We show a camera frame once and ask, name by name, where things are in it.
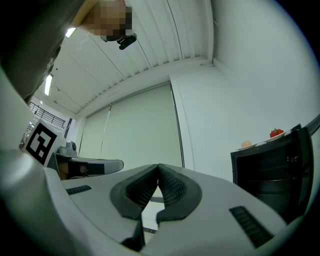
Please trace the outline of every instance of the ceiling beam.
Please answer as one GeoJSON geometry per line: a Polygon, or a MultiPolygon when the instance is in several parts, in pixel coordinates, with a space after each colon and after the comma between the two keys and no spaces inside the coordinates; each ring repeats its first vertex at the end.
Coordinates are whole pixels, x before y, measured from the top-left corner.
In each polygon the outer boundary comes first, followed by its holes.
{"type": "Polygon", "coordinates": [[[130,77],[110,88],[80,110],[77,115],[79,117],[87,117],[121,98],[169,81],[170,73],[172,72],[192,67],[199,67],[208,63],[210,63],[210,61],[208,61],[206,57],[195,57],[156,66],[152,69],[136,74],[135,76],[130,77]]]}

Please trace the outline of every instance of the person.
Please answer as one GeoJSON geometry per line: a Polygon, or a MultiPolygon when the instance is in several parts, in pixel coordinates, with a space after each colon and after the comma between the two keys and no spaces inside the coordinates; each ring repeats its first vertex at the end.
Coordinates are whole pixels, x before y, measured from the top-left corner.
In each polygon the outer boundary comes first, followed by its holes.
{"type": "Polygon", "coordinates": [[[0,54],[3,70],[27,104],[51,73],[69,28],[83,29],[115,41],[125,36],[132,26],[132,11],[124,0],[34,2],[30,3],[31,12],[22,10],[20,4],[11,6],[21,26],[14,38],[10,36],[12,29],[2,32],[9,36],[0,54]]]}

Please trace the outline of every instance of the corrugated ceiling panel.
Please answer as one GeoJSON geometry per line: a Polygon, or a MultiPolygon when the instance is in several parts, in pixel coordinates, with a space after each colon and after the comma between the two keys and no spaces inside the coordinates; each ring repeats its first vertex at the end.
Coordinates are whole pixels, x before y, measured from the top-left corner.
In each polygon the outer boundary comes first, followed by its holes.
{"type": "Polygon", "coordinates": [[[125,79],[148,69],[148,61],[142,54],[138,43],[133,43],[125,50],[120,50],[115,41],[104,42],[100,36],[90,36],[125,79]]]}
{"type": "Polygon", "coordinates": [[[70,111],[79,112],[136,74],[208,51],[203,0],[126,0],[126,4],[133,9],[137,42],[125,50],[81,29],[65,38],[52,71],[50,97],[70,111]]]}
{"type": "Polygon", "coordinates": [[[58,88],[81,106],[105,91],[105,88],[61,49],[53,67],[53,79],[58,88]]]}
{"type": "Polygon", "coordinates": [[[62,47],[106,90],[124,80],[86,31],[77,29],[70,38],[64,40],[62,47]]]}
{"type": "Polygon", "coordinates": [[[200,13],[199,0],[168,0],[177,32],[179,35],[182,56],[184,59],[203,56],[203,28],[205,27],[200,13]]]}
{"type": "Polygon", "coordinates": [[[52,87],[50,89],[49,97],[52,100],[57,101],[57,103],[74,113],[77,113],[82,109],[83,106],[79,105],[78,102],[68,97],[68,95],[66,95],[62,89],[57,88],[54,83],[51,85],[52,87]]]}
{"type": "Polygon", "coordinates": [[[135,28],[135,23],[133,23],[133,30],[136,31],[138,37],[139,34],[143,32],[147,35],[147,38],[138,38],[142,48],[152,48],[158,65],[168,63],[169,57],[165,47],[164,37],[160,33],[159,24],[156,22],[151,10],[152,8],[149,6],[151,4],[146,0],[131,0],[128,1],[128,3],[132,5],[132,9],[135,12],[137,26],[135,28]]]}

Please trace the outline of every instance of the white wall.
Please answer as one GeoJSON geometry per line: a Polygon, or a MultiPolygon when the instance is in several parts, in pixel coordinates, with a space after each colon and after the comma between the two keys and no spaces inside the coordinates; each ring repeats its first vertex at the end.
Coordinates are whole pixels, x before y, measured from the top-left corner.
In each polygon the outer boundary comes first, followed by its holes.
{"type": "Polygon", "coordinates": [[[320,113],[319,67],[277,5],[212,2],[216,67],[172,72],[170,79],[185,161],[192,158],[196,171],[232,181],[230,152],[243,141],[305,126],[320,113]]]}
{"type": "Polygon", "coordinates": [[[268,127],[261,116],[250,114],[249,106],[213,66],[187,69],[170,78],[185,167],[232,182],[230,153],[244,141],[268,139],[272,125],[268,127]],[[188,164],[190,158],[194,168],[188,164]]]}
{"type": "Polygon", "coordinates": [[[320,113],[319,66],[280,6],[262,0],[213,0],[213,11],[214,64],[250,112],[261,113],[283,130],[314,119],[320,113]]]}

